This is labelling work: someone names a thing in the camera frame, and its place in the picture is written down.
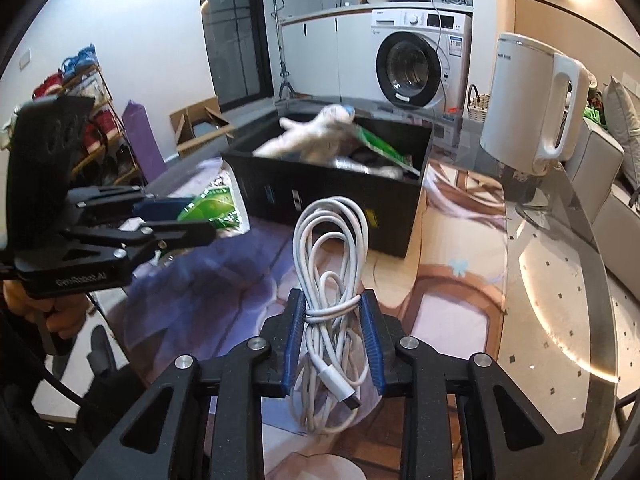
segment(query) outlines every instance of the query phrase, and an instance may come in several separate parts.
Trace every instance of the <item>washing machine door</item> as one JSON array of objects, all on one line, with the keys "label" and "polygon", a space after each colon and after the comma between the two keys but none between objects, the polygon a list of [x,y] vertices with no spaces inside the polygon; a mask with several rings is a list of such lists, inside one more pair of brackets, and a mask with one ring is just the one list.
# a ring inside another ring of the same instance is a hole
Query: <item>washing machine door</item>
[{"label": "washing machine door", "polygon": [[417,107],[435,97],[442,74],[434,48],[411,32],[395,32],[380,44],[376,72],[389,101]]}]

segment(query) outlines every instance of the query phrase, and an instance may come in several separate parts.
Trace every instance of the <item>person's hand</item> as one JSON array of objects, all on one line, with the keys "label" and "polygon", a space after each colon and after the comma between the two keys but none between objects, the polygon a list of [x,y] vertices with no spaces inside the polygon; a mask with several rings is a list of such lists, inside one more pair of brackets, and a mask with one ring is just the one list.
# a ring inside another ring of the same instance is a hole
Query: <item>person's hand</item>
[{"label": "person's hand", "polygon": [[86,320],[89,300],[84,294],[54,300],[34,300],[27,295],[22,283],[9,280],[2,282],[2,291],[9,310],[32,323],[35,323],[38,311],[54,311],[47,317],[47,329],[57,333],[62,339],[71,339],[77,335]]}]

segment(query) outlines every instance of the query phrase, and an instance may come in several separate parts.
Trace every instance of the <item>open black box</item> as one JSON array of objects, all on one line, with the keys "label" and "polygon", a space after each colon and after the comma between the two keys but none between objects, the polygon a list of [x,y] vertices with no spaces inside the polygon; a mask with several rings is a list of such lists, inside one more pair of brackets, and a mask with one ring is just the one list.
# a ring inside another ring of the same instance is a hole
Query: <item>open black box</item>
[{"label": "open black box", "polygon": [[414,182],[337,170],[302,162],[253,156],[267,140],[281,135],[280,118],[307,122],[315,113],[274,111],[236,130],[236,139],[222,157],[233,169],[250,216],[295,226],[312,202],[345,196],[356,202],[369,222],[369,248],[404,258],[420,197],[433,125],[359,117],[355,122],[388,142],[402,155],[411,155],[420,179]]}]

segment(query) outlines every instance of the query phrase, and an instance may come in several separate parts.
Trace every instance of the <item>washing machine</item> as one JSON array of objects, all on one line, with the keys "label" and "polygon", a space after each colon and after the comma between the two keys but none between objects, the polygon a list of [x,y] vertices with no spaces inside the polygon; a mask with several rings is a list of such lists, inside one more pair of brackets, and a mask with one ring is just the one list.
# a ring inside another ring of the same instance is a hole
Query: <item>washing machine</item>
[{"label": "washing machine", "polygon": [[471,53],[471,17],[435,9],[374,9],[374,75],[366,72],[361,96],[396,105],[463,109]]}]

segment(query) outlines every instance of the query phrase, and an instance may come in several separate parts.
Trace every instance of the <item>white couch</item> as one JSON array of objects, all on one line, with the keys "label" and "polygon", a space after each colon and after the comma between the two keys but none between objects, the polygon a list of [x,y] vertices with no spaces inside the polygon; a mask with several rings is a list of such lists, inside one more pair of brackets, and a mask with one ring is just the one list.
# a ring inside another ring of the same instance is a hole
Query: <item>white couch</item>
[{"label": "white couch", "polygon": [[624,152],[600,126],[583,119],[574,155],[565,164],[605,266],[640,300],[640,214],[616,177]]}]

